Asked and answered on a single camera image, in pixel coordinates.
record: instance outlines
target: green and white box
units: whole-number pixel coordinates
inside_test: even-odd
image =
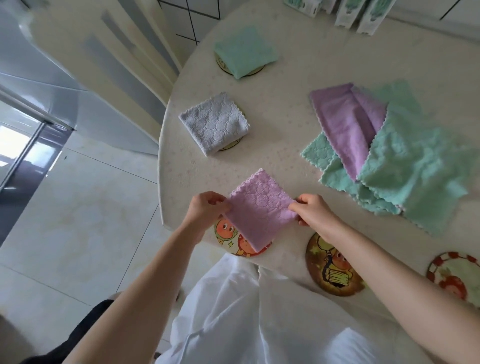
[[[342,0],[336,13],[335,25],[350,29],[366,0]]]
[[[283,0],[283,3],[314,18],[322,5],[322,0]]]
[[[327,14],[331,14],[333,8],[335,7],[336,0],[323,0],[322,1],[322,11]]]
[[[371,0],[363,15],[357,33],[372,35],[395,4],[396,0]]]

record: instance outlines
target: person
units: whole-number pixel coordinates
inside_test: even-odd
[[[139,277],[83,335],[67,364],[150,363],[194,246],[230,209],[195,196],[182,224]],[[342,221],[316,194],[289,209],[342,252],[403,329],[448,363],[480,361],[477,312]],[[226,254],[193,288],[157,363],[393,363],[361,325],[322,295]],[[410,358],[409,363],[420,360]]]

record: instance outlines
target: folded pink cloth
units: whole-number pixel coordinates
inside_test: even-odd
[[[355,181],[385,121],[386,104],[352,83],[312,91],[310,100],[323,132]]]
[[[293,200],[262,168],[238,186],[227,201],[232,208],[226,217],[256,252],[297,216],[288,210]]]

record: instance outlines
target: white table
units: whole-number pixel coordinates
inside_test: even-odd
[[[320,171],[300,157],[321,131],[308,93],[350,81],[370,87],[405,78],[436,120],[480,145],[480,47],[390,19],[372,37],[334,27],[334,20],[325,14],[308,18],[280,0],[251,1],[198,45],[175,84],[160,137],[164,225],[179,226],[194,194],[214,190],[228,195],[261,167],[292,197],[303,192],[323,195],[341,218],[421,274],[437,254],[448,250],[480,258],[479,183],[461,201],[445,235],[434,239],[401,217],[374,216],[346,194],[322,186]],[[237,81],[217,66],[213,44],[250,24],[275,44],[280,59]],[[234,148],[206,158],[178,115],[221,91],[245,112],[251,133]],[[251,259],[327,295],[305,265],[312,233],[291,224],[266,252]],[[213,229],[204,240],[218,245]],[[329,297],[388,315],[369,289],[352,297]]]

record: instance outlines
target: folded green cloth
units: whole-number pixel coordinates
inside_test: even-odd
[[[399,214],[438,235],[458,199],[468,193],[479,151],[423,114],[406,81],[370,90],[387,102],[383,127],[375,136],[353,182],[327,138],[320,134],[302,156],[324,171],[320,182],[349,193],[375,214]]]
[[[260,37],[253,26],[243,28],[237,34],[215,43],[214,51],[236,79],[278,60],[273,46]]]

